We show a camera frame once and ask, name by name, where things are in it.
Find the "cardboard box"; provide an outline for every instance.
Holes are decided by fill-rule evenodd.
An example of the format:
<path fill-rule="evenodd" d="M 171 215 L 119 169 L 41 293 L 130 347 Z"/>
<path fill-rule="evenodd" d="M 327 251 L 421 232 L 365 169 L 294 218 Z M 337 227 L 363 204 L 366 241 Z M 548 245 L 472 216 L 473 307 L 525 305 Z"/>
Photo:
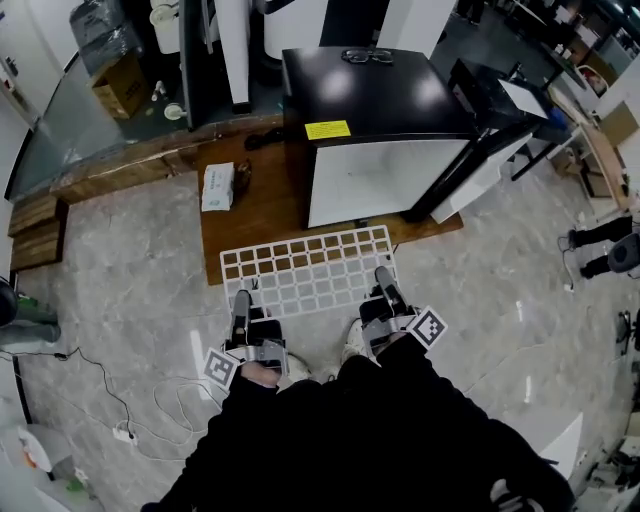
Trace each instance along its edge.
<path fill-rule="evenodd" d="M 134 53 L 107 62 L 91 80 L 102 106 L 115 119 L 130 119 L 151 95 Z"/>
<path fill-rule="evenodd" d="M 582 162 L 577 159 L 571 148 L 566 148 L 554 156 L 551 165 L 563 178 L 569 174 L 579 175 L 582 170 Z"/>

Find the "gray tile floor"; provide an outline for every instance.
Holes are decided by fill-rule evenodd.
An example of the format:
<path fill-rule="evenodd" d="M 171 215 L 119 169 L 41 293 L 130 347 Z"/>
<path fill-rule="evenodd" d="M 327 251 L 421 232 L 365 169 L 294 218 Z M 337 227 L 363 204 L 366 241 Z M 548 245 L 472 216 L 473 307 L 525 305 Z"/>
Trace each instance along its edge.
<path fill-rule="evenodd" d="M 438 372 L 494 417 L 522 404 L 527 377 L 532 403 L 584 413 L 587 455 L 574 486 L 624 431 L 631 363 L 616 359 L 614 318 L 640 306 L 637 284 L 625 276 L 579 281 L 574 294 L 563 289 L 556 238 L 580 212 L 589 214 L 580 186 L 541 164 L 516 183 L 503 178 L 467 208 L 463 230 L 396 253 L 407 298 L 431 305 L 450 326 L 430 356 Z M 568 255 L 574 270 L 575 257 L 587 254 Z M 179 418 L 182 381 L 164 381 L 196 377 L 193 341 L 218 345 L 229 321 L 222 287 L 206 284 L 195 174 L 73 206 L 63 263 L 22 272 L 20 286 L 57 308 L 65 349 L 80 346 L 105 364 L 135 421 L 187 440 L 154 405 L 153 388 L 160 383 L 160 403 Z M 296 317 L 283 330 L 319 375 L 338 364 L 355 314 L 352 307 Z M 21 361 L 35 420 L 66 435 L 106 510 L 135 511 L 167 491 L 182 464 L 147 460 L 114 439 L 125 412 L 105 393 L 99 369 L 79 359 Z M 195 388 L 181 397 L 195 429 L 205 428 L 213 402 Z M 184 458 L 194 446 L 195 438 L 175 447 L 135 430 L 147 456 Z"/>

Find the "white grid mat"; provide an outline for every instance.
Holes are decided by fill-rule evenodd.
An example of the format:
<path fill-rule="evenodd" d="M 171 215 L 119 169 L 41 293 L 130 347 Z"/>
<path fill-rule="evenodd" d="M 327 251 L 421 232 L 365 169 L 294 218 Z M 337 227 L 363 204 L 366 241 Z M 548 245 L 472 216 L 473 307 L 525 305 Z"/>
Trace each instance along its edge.
<path fill-rule="evenodd" d="M 384 225 L 224 251 L 220 265 L 229 310 L 248 290 L 263 316 L 254 322 L 362 303 L 378 266 L 397 280 Z"/>

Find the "black pants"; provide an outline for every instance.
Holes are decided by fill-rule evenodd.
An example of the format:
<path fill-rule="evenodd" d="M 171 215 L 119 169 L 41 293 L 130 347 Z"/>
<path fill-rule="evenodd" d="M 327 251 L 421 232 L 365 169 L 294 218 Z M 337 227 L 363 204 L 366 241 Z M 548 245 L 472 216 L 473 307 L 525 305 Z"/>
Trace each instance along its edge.
<path fill-rule="evenodd" d="M 480 23 L 482 19 L 482 12 L 484 11 L 484 1 L 483 0 L 460 0 L 458 2 L 458 8 L 456 12 L 463 17 L 467 17 L 467 13 L 469 9 L 473 6 L 473 12 L 471 14 L 471 21 L 474 23 Z"/>
<path fill-rule="evenodd" d="M 630 235 L 632 232 L 633 217 L 620 217 L 594 229 L 577 231 L 575 236 L 575 245 L 576 247 L 582 247 L 584 245 L 595 244 L 597 242 L 604 242 L 605 240 L 618 242 L 625 236 Z M 580 274 L 586 279 L 591 279 L 592 277 L 604 274 L 610 270 L 609 257 L 605 255 L 587 263 L 580 269 Z"/>

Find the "white box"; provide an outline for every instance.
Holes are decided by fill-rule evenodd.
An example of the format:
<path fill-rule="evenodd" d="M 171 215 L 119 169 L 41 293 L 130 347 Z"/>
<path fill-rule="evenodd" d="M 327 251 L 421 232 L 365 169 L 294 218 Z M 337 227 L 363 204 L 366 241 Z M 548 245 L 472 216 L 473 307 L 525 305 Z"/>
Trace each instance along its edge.
<path fill-rule="evenodd" d="M 233 203 L 233 162 L 207 165 L 202 187 L 202 211 L 231 209 Z"/>

